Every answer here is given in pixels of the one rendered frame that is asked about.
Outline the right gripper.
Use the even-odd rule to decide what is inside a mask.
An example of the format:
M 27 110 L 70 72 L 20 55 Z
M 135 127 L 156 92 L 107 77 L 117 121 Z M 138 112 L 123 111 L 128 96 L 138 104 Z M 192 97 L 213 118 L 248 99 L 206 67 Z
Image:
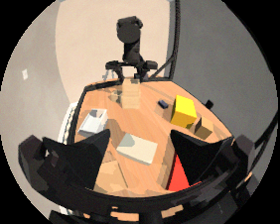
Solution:
M 116 75 L 119 76 L 121 83 L 123 83 L 124 82 L 123 67 L 121 66 L 142 66 L 141 73 L 140 73 L 140 80 L 139 80 L 141 83 L 142 78 L 144 78 L 144 76 L 146 75 L 146 72 L 150 70 L 157 70 L 157 66 L 159 65 L 157 65 L 156 62 L 150 60 L 147 60 L 146 62 L 141 62 L 141 61 L 138 62 L 138 60 L 140 61 L 140 47 L 136 47 L 136 46 L 124 47 L 124 62 L 119 62 L 118 60 L 116 60 L 116 62 L 115 61 L 107 62 L 105 64 L 105 70 L 115 71 Z M 147 62 L 149 62 L 149 65 L 147 65 Z

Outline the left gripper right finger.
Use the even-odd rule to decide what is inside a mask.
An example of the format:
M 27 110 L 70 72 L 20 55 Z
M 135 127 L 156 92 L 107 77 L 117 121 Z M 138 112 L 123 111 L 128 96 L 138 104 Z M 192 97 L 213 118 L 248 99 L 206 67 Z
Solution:
M 230 146 L 234 141 L 234 136 L 230 136 L 221 139 L 219 142 L 209 143 L 191 137 L 189 134 L 176 131 L 176 129 L 171 129 L 170 138 L 184 169 L 189 186 L 200 182 L 200 177 L 214 162 L 218 153 Z

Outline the yellow block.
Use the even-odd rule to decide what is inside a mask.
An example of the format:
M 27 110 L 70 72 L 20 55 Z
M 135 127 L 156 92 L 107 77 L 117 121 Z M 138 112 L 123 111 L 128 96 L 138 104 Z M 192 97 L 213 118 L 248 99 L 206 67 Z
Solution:
M 194 101 L 190 100 L 190 98 L 182 97 L 179 95 L 176 95 L 175 101 L 176 112 L 174 102 L 174 105 L 172 105 L 170 123 L 175 124 L 175 126 L 190 129 L 192 127 L 192 124 L 194 124 L 197 119 Z

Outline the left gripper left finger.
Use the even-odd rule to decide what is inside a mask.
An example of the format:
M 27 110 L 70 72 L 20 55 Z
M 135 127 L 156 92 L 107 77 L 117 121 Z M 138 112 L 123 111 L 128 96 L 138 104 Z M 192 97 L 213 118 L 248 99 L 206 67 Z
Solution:
M 71 171 L 89 190 L 94 190 L 109 139 L 110 129 L 108 128 L 73 144 L 60 143 L 54 139 L 42 137 L 47 152 L 69 164 Z

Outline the red flat slab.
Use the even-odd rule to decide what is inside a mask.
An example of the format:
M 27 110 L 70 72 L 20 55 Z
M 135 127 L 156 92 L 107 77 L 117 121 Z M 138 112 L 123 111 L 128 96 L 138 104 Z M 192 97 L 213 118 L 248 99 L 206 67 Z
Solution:
M 186 188 L 186 187 L 190 187 L 190 186 L 189 183 L 187 182 L 184 169 L 181 167 L 179 157 L 177 157 L 177 153 L 175 151 L 169 180 L 167 180 L 167 185 L 165 190 L 179 191 L 182 190 L 182 188 Z

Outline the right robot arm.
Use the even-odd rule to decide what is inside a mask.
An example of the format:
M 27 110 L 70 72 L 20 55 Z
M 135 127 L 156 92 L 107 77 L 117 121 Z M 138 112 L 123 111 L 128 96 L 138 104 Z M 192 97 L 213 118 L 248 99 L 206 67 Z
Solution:
M 118 19 L 118 23 L 116 23 L 116 32 L 118 32 L 116 36 L 118 36 L 120 42 L 125 43 L 124 47 L 128 47 L 128 46 L 140 47 L 140 41 L 138 41 L 138 39 L 140 39 L 141 36 L 140 29 L 144 26 L 142 26 L 142 22 L 140 21 L 139 18 L 136 19 L 135 18 L 136 16 L 121 18 Z M 141 23 L 141 27 L 140 27 L 140 23 Z M 138 27 L 135 27 L 135 24 L 140 29 L 138 29 Z M 133 43 L 133 44 L 129 44 L 129 43 Z M 128 46 L 126 46 L 126 44 L 128 44 Z M 142 66 L 134 66 L 134 68 L 135 67 L 136 67 L 136 75 L 139 76 L 141 73 Z

